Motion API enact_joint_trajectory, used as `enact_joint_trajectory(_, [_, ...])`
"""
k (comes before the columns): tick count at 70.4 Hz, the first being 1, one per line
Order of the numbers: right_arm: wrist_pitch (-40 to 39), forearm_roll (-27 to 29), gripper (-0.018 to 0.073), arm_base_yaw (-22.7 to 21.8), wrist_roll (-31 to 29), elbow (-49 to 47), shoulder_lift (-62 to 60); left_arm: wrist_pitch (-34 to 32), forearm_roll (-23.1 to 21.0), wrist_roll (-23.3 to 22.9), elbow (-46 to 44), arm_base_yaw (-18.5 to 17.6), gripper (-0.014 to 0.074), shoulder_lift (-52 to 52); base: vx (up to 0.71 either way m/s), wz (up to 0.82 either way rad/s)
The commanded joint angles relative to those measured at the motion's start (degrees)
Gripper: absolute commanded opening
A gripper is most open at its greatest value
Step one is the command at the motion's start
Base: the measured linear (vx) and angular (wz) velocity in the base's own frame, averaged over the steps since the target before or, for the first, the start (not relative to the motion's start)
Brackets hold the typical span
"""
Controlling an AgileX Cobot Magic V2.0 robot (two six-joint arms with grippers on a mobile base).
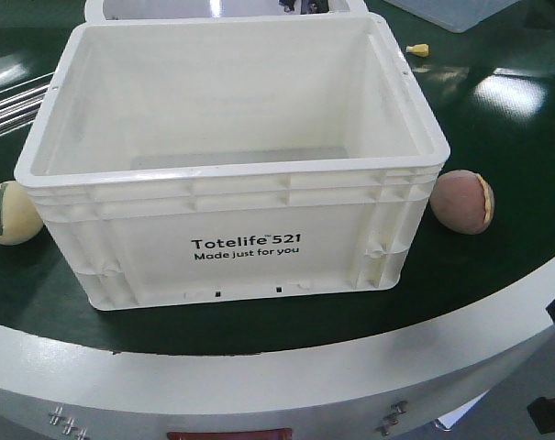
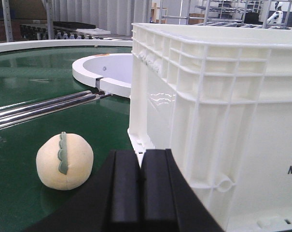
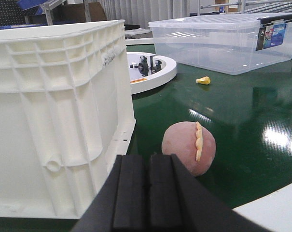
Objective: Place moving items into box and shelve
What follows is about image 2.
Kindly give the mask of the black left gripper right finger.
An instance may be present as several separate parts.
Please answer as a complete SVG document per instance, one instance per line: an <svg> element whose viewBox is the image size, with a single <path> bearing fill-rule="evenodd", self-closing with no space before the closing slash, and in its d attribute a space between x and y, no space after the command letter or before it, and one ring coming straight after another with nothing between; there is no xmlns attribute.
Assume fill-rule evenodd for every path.
<svg viewBox="0 0 292 232"><path fill-rule="evenodd" d="M222 231L184 179L170 149L147 150L141 175L143 231Z"/></svg>

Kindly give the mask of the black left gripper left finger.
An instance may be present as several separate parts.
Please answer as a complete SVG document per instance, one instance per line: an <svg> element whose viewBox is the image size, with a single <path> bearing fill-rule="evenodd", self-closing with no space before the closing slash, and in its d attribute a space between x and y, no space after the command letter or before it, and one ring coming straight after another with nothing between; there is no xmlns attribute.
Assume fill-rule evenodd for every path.
<svg viewBox="0 0 292 232"><path fill-rule="evenodd" d="M61 207L27 232L140 231L139 163L134 151L113 150L101 168Z"/></svg>

